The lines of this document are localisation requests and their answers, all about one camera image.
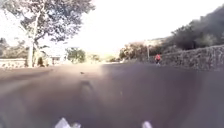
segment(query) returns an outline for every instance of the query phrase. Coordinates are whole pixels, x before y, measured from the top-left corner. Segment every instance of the stone wall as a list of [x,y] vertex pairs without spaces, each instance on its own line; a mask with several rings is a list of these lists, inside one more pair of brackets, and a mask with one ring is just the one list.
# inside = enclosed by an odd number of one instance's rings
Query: stone wall
[[[165,66],[211,70],[223,66],[224,45],[165,54],[161,58],[161,65]],[[154,57],[149,62],[155,63]]]
[[0,69],[25,68],[26,59],[0,59]]

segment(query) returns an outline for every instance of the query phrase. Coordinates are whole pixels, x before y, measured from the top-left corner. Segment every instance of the asphalt road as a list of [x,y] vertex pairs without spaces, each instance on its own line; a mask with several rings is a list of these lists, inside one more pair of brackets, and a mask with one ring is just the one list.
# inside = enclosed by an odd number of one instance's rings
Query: asphalt road
[[223,128],[224,72],[147,64],[0,71],[5,128]]

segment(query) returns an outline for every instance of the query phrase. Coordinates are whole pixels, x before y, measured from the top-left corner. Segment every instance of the red shirt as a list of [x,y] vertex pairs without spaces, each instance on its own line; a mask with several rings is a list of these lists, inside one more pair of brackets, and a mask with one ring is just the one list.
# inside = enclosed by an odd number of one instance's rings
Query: red shirt
[[156,59],[157,60],[160,60],[161,58],[160,58],[160,55],[156,55]]

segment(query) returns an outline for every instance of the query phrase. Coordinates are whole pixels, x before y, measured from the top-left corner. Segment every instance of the white object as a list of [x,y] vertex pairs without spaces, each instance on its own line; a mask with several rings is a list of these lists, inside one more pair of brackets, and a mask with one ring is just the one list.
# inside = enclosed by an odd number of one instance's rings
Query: white object
[[65,118],[62,118],[55,126],[55,128],[71,128],[68,124],[68,121]]
[[152,128],[152,125],[149,121],[145,121],[142,123],[142,128]]
[[72,128],[81,128],[81,124],[79,124],[79,123],[75,123],[75,124],[72,126]]

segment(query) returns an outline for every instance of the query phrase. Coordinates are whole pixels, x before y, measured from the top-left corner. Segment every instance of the cyclist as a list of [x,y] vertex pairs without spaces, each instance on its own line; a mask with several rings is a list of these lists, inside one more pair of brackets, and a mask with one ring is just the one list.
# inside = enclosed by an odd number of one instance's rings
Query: cyclist
[[155,60],[156,60],[156,64],[159,64],[159,62],[161,60],[160,54],[156,55]]

